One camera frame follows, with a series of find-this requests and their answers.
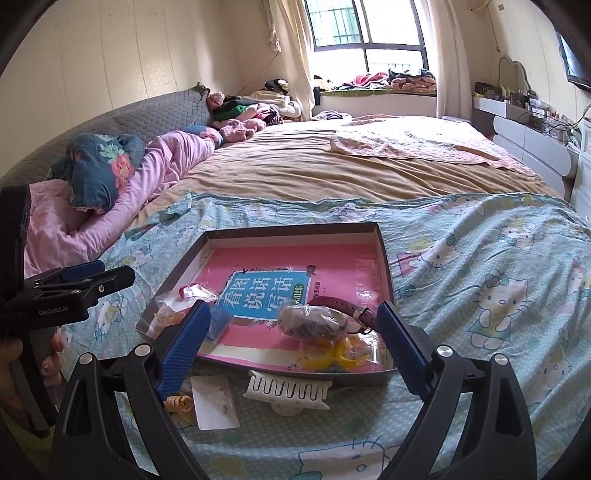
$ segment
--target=bedsheet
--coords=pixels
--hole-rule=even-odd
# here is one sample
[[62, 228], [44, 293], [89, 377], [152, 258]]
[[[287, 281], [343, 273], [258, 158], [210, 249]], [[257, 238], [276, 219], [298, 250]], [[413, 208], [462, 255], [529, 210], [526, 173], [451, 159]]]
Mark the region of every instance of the bedsheet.
[[143, 208], [135, 225], [187, 192], [312, 202], [360, 197], [389, 202], [467, 192], [559, 196], [538, 176], [487, 164], [466, 166], [333, 152], [330, 139], [342, 123], [325, 120], [271, 126], [247, 142], [226, 145], [174, 189]]
[[[560, 199], [472, 194], [404, 202], [279, 202], [188, 194], [128, 230], [102, 256], [131, 265], [135, 285], [101, 299], [90, 319], [62, 328], [64, 370], [93, 351], [125, 355], [145, 339], [139, 315], [190, 245], [208, 229], [323, 222], [378, 222], [395, 298], [405, 319], [461, 355], [504, 353], [523, 389], [541, 476], [572, 440], [591, 405], [591, 231]], [[401, 444], [420, 400], [399, 375], [385, 387], [331, 388], [330, 411], [281, 417], [242, 397], [246, 372], [196, 364], [193, 374], [229, 378], [240, 428], [180, 434], [208, 474], [231, 478], [373, 480]], [[469, 398], [438, 466], [459, 439]], [[124, 395], [119, 405], [140, 466], [153, 470]]]

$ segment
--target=light blue bedsheet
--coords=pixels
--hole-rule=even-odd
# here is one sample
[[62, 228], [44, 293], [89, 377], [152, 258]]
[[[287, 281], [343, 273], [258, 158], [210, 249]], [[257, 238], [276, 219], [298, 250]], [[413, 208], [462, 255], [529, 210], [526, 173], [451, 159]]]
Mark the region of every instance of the light blue bedsheet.
[[[125, 355], [144, 341], [134, 331], [141, 312], [203, 231], [361, 221], [380, 225], [397, 306], [408, 322], [461, 355], [509, 357], [529, 405], [542, 476], [591, 404], [591, 231], [570, 206], [550, 197], [448, 195], [376, 204], [187, 195], [103, 255], [108, 268], [131, 265], [137, 280], [101, 300], [87, 322], [63, 328], [66, 370], [86, 351]], [[421, 407], [396, 375], [386, 387], [331, 388], [330, 411], [281, 417], [268, 404], [242, 397], [246, 374], [222, 373], [240, 428], [181, 429], [216, 480], [375, 479]], [[450, 460], [459, 439], [465, 396], [438, 465]], [[152, 469], [125, 399], [121, 409], [138, 463]]]

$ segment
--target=drawer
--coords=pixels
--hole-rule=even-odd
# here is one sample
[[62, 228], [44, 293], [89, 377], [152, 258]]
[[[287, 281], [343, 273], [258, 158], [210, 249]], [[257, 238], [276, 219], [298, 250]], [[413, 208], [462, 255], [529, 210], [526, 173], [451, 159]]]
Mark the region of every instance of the drawer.
[[554, 138], [526, 128], [524, 149], [563, 177], [574, 173], [576, 158], [571, 158], [567, 148]]
[[567, 191], [567, 187], [565, 186], [562, 177], [544, 162], [527, 152], [523, 152], [523, 165], [531, 168], [542, 177], [542, 180], [556, 190], [561, 198], [564, 198], [565, 200], [569, 199], [570, 192]]
[[591, 200], [589, 200], [580, 190], [574, 190], [570, 199], [570, 204], [577, 210], [577, 213], [583, 217], [588, 226], [591, 226]]
[[591, 121], [585, 120], [583, 122], [583, 141], [581, 144], [581, 155], [586, 155], [586, 157], [591, 161]]
[[574, 180], [574, 188], [582, 192], [587, 198], [591, 198], [591, 160], [581, 155], [577, 177]]
[[523, 163], [523, 148], [521, 148], [519, 145], [515, 145], [511, 140], [507, 140], [501, 135], [495, 135], [492, 141], [498, 146], [503, 147], [517, 160]]
[[495, 132], [523, 148], [525, 145], [525, 126], [506, 118], [496, 116], [493, 122]]

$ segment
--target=pink item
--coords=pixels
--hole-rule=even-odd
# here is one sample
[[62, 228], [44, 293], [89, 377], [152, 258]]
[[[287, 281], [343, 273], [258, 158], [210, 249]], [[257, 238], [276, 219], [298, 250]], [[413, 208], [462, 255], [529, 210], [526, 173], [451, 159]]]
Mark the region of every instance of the pink item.
[[259, 132], [263, 128], [267, 126], [267, 124], [258, 118], [251, 118], [250, 120], [246, 120], [242, 122], [246, 128], [254, 130], [255, 132]]
[[354, 87], [364, 88], [368, 87], [370, 83], [379, 83], [386, 78], [388, 78], [388, 74], [384, 72], [378, 72], [374, 74], [365, 73], [363, 75], [357, 75], [350, 82], [345, 82], [345, 85], [352, 85]]
[[225, 125], [220, 129], [223, 139], [228, 143], [244, 142], [266, 127], [266, 123], [262, 120], [251, 118], [245, 122], [232, 118], [227, 120]]
[[210, 112], [213, 112], [216, 108], [222, 106], [223, 100], [224, 100], [224, 94], [222, 92], [210, 93], [207, 96], [207, 100], [205, 100], [205, 103], [207, 105], [207, 109]]
[[330, 148], [357, 157], [422, 158], [464, 165], [488, 163], [495, 168], [537, 176], [470, 124], [427, 116], [362, 116], [341, 124], [330, 139]]
[[63, 180], [34, 183], [25, 249], [25, 277], [57, 267], [96, 260], [150, 200], [175, 185], [213, 154], [211, 139], [185, 132], [156, 137], [146, 147], [140, 168], [104, 215], [79, 212], [68, 203]]

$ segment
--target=gray headboard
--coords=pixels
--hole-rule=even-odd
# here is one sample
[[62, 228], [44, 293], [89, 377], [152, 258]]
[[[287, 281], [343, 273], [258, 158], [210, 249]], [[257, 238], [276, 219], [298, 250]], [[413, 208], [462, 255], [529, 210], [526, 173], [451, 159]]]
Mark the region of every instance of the gray headboard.
[[141, 100], [99, 115], [40, 146], [13, 166], [0, 179], [0, 186], [41, 181], [48, 167], [66, 153], [68, 143], [77, 134], [133, 134], [149, 142], [157, 135], [183, 129], [193, 123], [207, 125], [206, 99], [209, 89], [198, 83], [182, 92]]

